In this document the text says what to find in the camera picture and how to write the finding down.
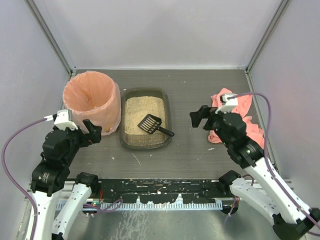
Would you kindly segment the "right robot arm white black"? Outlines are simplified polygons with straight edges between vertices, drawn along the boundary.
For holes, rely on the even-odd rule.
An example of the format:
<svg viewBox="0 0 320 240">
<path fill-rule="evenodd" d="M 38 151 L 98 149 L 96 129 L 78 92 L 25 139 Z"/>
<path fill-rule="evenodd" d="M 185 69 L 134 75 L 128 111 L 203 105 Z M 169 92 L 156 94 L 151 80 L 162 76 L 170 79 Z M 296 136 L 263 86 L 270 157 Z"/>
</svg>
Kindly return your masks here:
<svg viewBox="0 0 320 240">
<path fill-rule="evenodd" d="M 221 190 L 243 199 L 260 212 L 281 240 L 299 240 L 320 222 L 319 208 L 309 207 L 286 184 L 264 156 L 264 150 L 247 135 L 246 124 L 239 114 L 203 105 L 189 116 L 194 128 L 206 119 L 203 129 L 214 131 L 230 158 L 263 189 L 257 190 L 230 170 L 219 178 Z"/>
</svg>

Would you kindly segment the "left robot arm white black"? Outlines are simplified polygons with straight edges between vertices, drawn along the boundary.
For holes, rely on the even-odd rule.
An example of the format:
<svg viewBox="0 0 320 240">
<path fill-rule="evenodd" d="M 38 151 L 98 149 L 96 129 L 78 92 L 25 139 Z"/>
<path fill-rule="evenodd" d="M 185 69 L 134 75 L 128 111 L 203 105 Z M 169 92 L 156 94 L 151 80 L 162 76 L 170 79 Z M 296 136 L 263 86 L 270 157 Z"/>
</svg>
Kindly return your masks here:
<svg viewBox="0 0 320 240">
<path fill-rule="evenodd" d="M 70 165 L 80 148 L 99 143 L 102 127 L 90 120 L 83 121 L 88 133 L 76 127 L 59 129 L 57 126 L 45 137 L 42 145 L 42 160 L 31 175 L 31 198 L 35 210 L 28 223 L 27 240 L 65 240 L 76 216 L 86 200 L 100 190 L 97 175 L 81 172 L 77 175 L 69 199 L 56 215 L 65 182 L 70 174 Z"/>
</svg>

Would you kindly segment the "bin with orange bag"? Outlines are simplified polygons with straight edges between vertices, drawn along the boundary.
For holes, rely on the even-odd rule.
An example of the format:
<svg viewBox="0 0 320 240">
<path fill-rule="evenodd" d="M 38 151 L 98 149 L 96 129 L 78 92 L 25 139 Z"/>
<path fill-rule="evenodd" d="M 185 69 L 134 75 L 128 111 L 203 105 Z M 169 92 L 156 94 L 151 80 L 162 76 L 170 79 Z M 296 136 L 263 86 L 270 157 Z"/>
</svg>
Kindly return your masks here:
<svg viewBox="0 0 320 240">
<path fill-rule="evenodd" d="M 72 111 L 72 120 L 88 131 L 83 120 L 102 127 L 101 135 L 114 133 L 121 121 L 121 93 L 118 84 L 98 71 L 77 74 L 64 87 L 62 100 Z"/>
</svg>

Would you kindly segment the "grey litter box tray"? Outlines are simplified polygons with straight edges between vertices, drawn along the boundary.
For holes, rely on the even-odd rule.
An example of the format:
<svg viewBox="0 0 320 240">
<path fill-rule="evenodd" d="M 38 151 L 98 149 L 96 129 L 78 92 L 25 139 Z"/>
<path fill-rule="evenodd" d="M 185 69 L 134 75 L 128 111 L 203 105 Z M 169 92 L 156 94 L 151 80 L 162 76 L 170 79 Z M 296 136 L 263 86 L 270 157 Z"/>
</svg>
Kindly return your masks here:
<svg viewBox="0 0 320 240">
<path fill-rule="evenodd" d="M 164 102 L 165 121 L 167 130 L 172 130 L 171 110 L 169 104 L 169 98 L 165 91 L 159 87 L 137 87 L 126 90 L 121 99 L 121 123 L 120 123 L 120 143 L 123 147 L 131 150 L 148 150 L 161 148 L 169 144 L 172 137 L 156 131 L 153 134 L 146 135 L 131 135 L 125 133 L 125 102 L 129 98 L 150 96 L 160 98 Z"/>
</svg>

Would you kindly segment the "black litter scoop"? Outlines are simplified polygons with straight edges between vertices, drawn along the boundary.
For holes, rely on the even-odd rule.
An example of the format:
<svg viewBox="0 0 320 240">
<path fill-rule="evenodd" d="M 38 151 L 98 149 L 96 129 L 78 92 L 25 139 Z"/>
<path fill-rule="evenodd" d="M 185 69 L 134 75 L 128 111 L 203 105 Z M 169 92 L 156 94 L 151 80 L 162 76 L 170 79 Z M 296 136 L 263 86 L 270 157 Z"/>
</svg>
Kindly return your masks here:
<svg viewBox="0 0 320 240">
<path fill-rule="evenodd" d="M 167 136 L 174 137 L 175 133 L 161 126 L 162 119 L 152 114 L 147 114 L 139 123 L 138 127 L 148 134 L 159 131 Z"/>
</svg>

